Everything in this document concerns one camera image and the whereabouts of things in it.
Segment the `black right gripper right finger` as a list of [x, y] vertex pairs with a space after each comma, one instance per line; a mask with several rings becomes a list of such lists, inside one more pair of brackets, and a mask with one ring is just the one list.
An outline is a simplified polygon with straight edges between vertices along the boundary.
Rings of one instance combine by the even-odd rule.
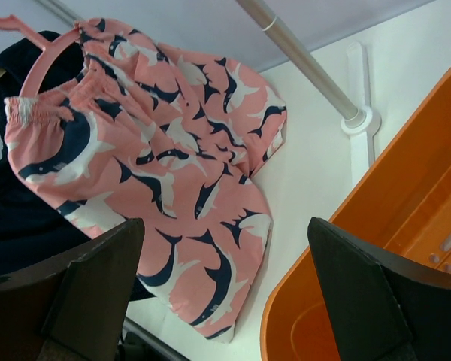
[[451, 360], [451, 274], [321, 218], [307, 237], [342, 360]]

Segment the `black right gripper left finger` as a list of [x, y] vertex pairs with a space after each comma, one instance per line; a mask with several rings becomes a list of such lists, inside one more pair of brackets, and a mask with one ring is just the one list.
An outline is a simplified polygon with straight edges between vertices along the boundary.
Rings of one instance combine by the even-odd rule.
[[144, 237], [140, 219], [0, 276], [0, 360], [112, 360]]

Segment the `navy blue shorts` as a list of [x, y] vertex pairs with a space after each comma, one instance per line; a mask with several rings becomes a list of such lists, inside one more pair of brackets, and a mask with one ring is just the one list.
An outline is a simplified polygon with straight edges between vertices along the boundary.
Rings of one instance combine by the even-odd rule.
[[[0, 52], [0, 135], [5, 134], [5, 99], [20, 93], [41, 50], [22, 39]], [[71, 225], [23, 185], [8, 163], [0, 159], [0, 276], [7, 275], [81, 244], [89, 237]]]

